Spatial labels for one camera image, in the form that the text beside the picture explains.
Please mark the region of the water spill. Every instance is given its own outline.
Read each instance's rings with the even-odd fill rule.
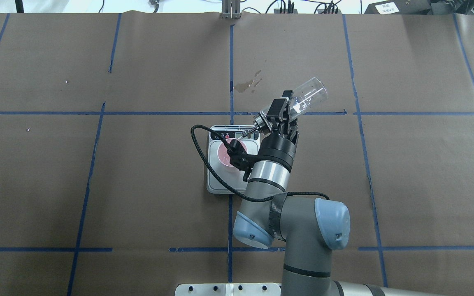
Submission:
[[[259,79],[259,80],[257,80],[257,82],[255,82],[255,83],[253,84],[254,88],[259,84],[259,82],[261,82],[261,80],[262,80],[262,78]]]
[[[235,84],[235,86],[233,86],[233,89],[234,90],[237,90],[237,92],[240,92],[240,93],[243,93],[245,90],[247,90],[248,88],[250,88],[250,86],[252,86],[252,83],[254,82],[255,80],[252,79],[250,81],[246,81],[245,83],[238,83],[238,84]]]

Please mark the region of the pink cup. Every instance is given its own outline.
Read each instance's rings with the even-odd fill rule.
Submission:
[[[237,140],[237,139],[236,138],[229,138],[229,139],[226,139],[226,142],[230,143],[232,140]],[[244,142],[243,141],[239,141],[239,142],[241,142],[242,146],[244,147],[244,150],[246,152],[248,152],[248,149],[246,149],[246,145],[244,144]],[[218,160],[223,165],[225,165],[226,167],[233,167],[233,165],[230,164],[230,156],[228,155],[226,146],[224,146],[223,143],[221,143],[218,146],[217,156],[218,156]]]

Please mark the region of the metal bracket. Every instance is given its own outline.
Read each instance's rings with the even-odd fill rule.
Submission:
[[[222,18],[240,19],[241,0],[222,0]]]
[[[175,296],[279,296],[276,283],[181,284]]]

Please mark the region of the scale platform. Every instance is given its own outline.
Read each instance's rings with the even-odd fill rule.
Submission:
[[[211,127],[211,129],[222,134],[226,139],[239,138],[243,131],[248,131],[252,128],[252,125],[214,125]],[[242,139],[242,142],[246,146],[246,150],[249,154],[257,154],[260,146],[259,133],[254,132],[249,136],[249,138]],[[235,167],[225,166],[219,161],[217,151],[220,145],[222,145],[222,141],[220,141],[218,136],[209,133],[207,145],[207,159],[209,164],[222,180],[224,180],[224,182],[228,183],[237,191],[244,192],[246,185],[248,184],[248,182],[242,180],[244,172],[239,171]],[[207,171],[207,190],[210,193],[231,194],[231,192],[222,186],[209,171]]]

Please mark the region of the black rubber ring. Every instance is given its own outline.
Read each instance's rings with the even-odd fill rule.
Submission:
[[[279,188],[283,192],[286,191],[281,185],[279,185],[278,183],[272,182],[271,180],[268,180],[268,179],[251,178],[250,180],[248,180],[248,182],[263,182],[263,183],[266,183],[266,184],[273,185],[273,186]]]
[[[367,285],[367,284],[364,284],[366,285],[370,292],[372,293],[372,296],[385,296],[385,293],[383,292],[383,290],[378,287],[377,285]]]
[[[345,296],[345,293],[343,292],[343,287],[341,286],[341,284],[337,281],[334,281],[334,283],[336,283],[337,290],[339,290],[339,296]]]
[[[295,268],[286,264],[283,265],[283,268],[293,273],[306,275],[307,277],[313,277],[313,278],[329,278],[330,277],[329,272],[318,272],[318,271],[299,269],[299,268]]]

